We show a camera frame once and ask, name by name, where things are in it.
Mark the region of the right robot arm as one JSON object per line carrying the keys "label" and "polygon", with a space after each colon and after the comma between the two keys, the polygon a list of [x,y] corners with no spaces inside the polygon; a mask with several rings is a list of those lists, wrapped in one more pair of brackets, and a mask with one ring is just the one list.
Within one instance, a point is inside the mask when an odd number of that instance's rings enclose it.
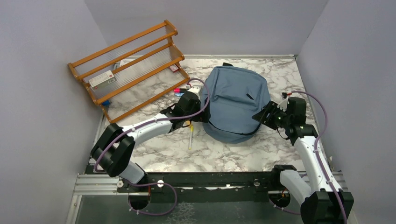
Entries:
{"label": "right robot arm", "polygon": [[309,179],[306,183],[295,169],[278,166],[269,178],[271,187],[285,187],[294,196],[305,224],[346,224],[354,198],[333,176],[319,147],[320,136],[306,123],[306,101],[296,97],[287,97],[279,104],[270,101],[252,118],[273,130],[285,130]]}

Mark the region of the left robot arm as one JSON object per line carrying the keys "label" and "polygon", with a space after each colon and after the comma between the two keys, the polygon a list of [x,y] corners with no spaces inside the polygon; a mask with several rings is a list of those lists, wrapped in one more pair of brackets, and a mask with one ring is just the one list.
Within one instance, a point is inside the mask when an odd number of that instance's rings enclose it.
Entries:
{"label": "left robot arm", "polygon": [[129,126],[109,124],[91,150],[91,157],[95,160],[94,172],[118,176],[128,181],[134,191],[144,190],[147,185],[146,172],[131,161],[134,148],[183,127],[186,121],[207,121],[209,102],[209,96],[200,98],[198,94],[188,91],[177,103],[146,121]]}

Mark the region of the yellow capped pen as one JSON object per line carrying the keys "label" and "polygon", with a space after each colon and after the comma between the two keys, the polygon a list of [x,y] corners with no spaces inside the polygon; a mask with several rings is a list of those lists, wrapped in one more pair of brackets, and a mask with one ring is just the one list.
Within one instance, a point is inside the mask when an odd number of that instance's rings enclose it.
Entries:
{"label": "yellow capped pen", "polygon": [[194,135],[194,125],[190,125],[190,136],[189,136],[188,150],[192,149],[193,135]]}

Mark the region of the blue backpack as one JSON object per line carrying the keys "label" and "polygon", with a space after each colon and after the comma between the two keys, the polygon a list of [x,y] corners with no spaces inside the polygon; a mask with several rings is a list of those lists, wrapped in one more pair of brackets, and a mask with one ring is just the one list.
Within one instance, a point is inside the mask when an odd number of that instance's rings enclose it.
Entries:
{"label": "blue backpack", "polygon": [[261,126],[252,117],[270,102],[267,80],[252,70],[224,64],[211,71],[205,84],[200,96],[201,105],[209,101],[205,132],[230,144],[252,138]]}

